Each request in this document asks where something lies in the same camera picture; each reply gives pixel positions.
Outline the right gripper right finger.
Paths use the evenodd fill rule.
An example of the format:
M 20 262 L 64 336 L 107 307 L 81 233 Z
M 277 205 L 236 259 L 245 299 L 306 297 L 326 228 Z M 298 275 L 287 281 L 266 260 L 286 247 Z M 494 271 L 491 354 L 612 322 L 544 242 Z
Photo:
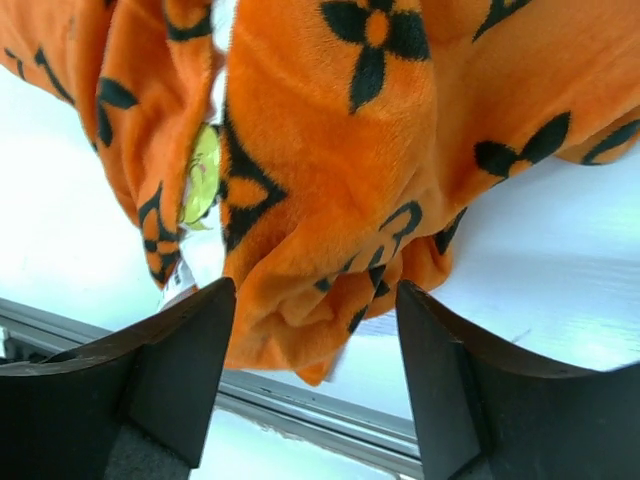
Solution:
M 409 281 L 396 312 L 426 479 L 635 479 L 639 368 L 528 351 Z

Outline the cream white pillow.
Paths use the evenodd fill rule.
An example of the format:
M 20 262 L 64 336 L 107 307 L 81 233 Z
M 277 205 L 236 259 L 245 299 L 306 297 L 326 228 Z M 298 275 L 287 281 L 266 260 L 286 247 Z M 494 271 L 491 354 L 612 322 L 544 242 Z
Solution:
M 164 310 L 223 276 L 225 247 L 220 220 L 221 139 L 227 84 L 224 65 L 213 69 L 208 110 L 187 162 L 179 214 L 179 257 L 162 289 Z

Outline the orange patterned pillowcase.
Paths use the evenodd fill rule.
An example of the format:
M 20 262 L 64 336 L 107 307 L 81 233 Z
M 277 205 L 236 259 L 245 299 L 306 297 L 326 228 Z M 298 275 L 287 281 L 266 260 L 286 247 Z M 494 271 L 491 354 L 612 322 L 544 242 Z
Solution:
M 328 375 L 397 286 L 440 286 L 480 195 L 639 137 L 635 1 L 5 1 L 1 62 L 73 106 L 165 286 L 213 69 L 225 366 Z

